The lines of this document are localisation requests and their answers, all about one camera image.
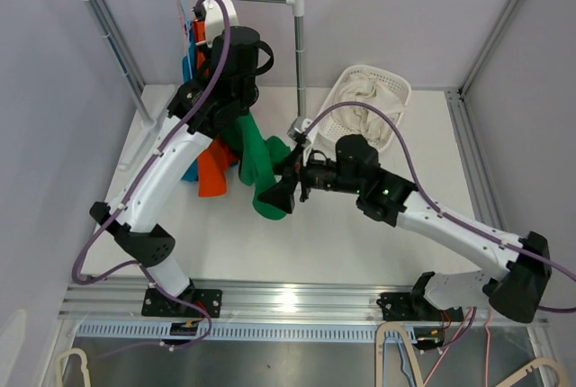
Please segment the green t shirt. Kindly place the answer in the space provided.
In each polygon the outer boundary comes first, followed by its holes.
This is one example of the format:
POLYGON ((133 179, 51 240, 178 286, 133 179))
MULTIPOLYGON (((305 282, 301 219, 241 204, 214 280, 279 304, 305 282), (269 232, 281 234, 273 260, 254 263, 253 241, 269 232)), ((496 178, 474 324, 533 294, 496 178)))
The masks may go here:
POLYGON ((285 212, 258 197, 276 184, 274 166, 290 153, 290 148, 276 136, 264 139, 251 113, 236 119, 226 140, 239 159, 240 182, 253 188, 254 210, 271 221, 283 219, 285 212))

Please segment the light blue plastic hanger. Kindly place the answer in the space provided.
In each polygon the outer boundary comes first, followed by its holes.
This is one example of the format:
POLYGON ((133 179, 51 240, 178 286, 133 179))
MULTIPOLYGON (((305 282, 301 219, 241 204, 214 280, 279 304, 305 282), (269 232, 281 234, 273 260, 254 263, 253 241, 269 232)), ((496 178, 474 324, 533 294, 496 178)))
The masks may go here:
POLYGON ((184 82, 188 82, 193 79, 195 71, 195 59, 194 59, 194 47, 193 47, 193 35, 192 35, 192 23, 188 20, 186 10, 183 4, 183 0, 176 0, 177 9, 179 12, 179 19, 181 23, 181 28, 184 35, 184 57, 182 60, 182 72, 184 82))

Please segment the orange t shirt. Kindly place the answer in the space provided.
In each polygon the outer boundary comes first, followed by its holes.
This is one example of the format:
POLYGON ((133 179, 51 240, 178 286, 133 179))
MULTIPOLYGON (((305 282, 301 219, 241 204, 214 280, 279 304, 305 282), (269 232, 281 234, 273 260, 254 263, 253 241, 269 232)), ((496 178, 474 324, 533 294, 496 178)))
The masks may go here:
POLYGON ((215 139, 197 158, 198 196, 214 198, 227 192, 226 172, 238 163, 238 158, 221 139, 215 139))

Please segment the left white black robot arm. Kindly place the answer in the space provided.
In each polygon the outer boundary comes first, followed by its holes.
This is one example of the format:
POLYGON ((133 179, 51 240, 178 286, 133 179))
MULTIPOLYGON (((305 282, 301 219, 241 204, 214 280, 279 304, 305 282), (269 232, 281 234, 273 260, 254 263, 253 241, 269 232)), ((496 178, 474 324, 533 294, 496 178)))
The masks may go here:
POLYGON ((212 43, 196 76, 179 86, 166 108, 158 139, 122 192, 95 202, 89 214, 163 291, 162 305, 183 316, 194 305, 194 285, 173 256, 175 239, 158 224, 161 210, 188 167, 258 98, 256 78, 273 61, 259 33, 233 26, 212 43))

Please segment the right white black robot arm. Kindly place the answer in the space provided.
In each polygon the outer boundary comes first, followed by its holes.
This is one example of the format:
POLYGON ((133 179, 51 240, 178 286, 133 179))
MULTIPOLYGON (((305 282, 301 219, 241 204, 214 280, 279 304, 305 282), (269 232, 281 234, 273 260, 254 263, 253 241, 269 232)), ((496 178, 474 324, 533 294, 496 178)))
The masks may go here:
POLYGON ((392 312, 396 318, 438 320, 442 311, 475 307, 519 323, 533 321, 551 277, 543 236, 520 237, 427 201, 414 183, 381 168, 376 149, 360 135, 339 139, 335 153, 335 159, 316 159, 296 145, 274 167, 280 179, 259 201, 292 213, 296 191, 302 202, 312 190, 353 194, 356 207, 371 220, 431 239, 478 267, 463 274, 425 272, 400 297, 400 307, 392 312))

